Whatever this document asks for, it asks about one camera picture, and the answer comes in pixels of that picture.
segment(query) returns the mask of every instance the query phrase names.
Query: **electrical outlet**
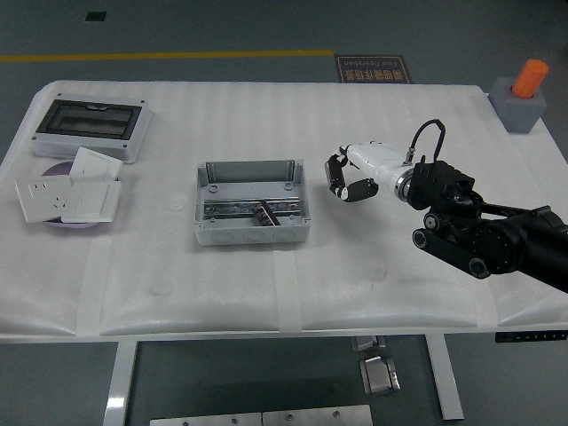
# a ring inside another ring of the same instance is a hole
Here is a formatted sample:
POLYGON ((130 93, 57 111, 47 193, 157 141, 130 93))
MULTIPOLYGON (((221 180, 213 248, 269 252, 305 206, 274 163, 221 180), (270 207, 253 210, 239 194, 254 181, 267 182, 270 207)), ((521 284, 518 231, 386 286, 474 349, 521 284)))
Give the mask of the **electrical outlet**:
POLYGON ((61 217, 71 190, 69 176, 44 176, 28 182, 16 181, 24 218, 29 224, 61 217))

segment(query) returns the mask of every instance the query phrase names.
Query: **metal bracket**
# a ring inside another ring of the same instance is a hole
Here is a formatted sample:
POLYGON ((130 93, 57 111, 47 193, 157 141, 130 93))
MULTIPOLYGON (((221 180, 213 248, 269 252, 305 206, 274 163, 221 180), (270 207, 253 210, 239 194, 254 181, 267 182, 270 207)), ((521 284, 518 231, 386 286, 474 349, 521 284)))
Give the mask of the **metal bracket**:
POLYGON ((351 347, 355 352, 361 352, 374 346, 379 350, 386 348, 382 335, 356 335, 351 338, 351 347))
POLYGON ((336 406, 152 420, 150 426, 373 426, 369 406, 336 406))
POLYGON ((363 387, 369 397, 400 392, 397 371, 392 358, 374 357, 361 361, 359 366, 363 377, 363 387))

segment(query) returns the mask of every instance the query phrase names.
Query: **yellow floor line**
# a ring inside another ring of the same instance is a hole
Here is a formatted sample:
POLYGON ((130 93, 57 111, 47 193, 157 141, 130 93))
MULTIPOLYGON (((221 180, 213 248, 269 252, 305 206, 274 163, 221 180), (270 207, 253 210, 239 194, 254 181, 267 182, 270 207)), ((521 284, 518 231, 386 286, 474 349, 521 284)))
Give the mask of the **yellow floor line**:
POLYGON ((0 56, 0 62, 53 62, 71 60, 207 59, 333 56, 331 50, 310 51, 162 51, 145 53, 85 53, 70 55, 0 56))

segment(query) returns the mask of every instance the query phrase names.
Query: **electrical junction box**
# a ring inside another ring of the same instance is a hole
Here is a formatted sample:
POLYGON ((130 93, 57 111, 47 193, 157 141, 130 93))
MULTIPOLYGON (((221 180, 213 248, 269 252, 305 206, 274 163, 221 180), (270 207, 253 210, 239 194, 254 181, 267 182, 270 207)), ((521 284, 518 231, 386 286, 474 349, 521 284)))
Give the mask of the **electrical junction box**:
POLYGON ((32 137, 35 154, 72 159, 83 146, 131 164, 151 118, 143 99, 59 93, 32 137))
POLYGON ((194 229, 202 246, 308 238, 301 160, 201 163, 196 198, 194 229))

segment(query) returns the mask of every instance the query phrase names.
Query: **screw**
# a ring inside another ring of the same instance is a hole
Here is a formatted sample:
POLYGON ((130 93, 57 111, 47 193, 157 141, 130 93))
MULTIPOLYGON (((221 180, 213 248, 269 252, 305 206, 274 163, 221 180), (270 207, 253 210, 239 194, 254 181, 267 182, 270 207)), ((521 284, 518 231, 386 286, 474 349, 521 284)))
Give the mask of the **screw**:
POLYGON ((425 224, 428 229, 434 229, 436 227, 436 219, 432 216, 426 217, 425 224))

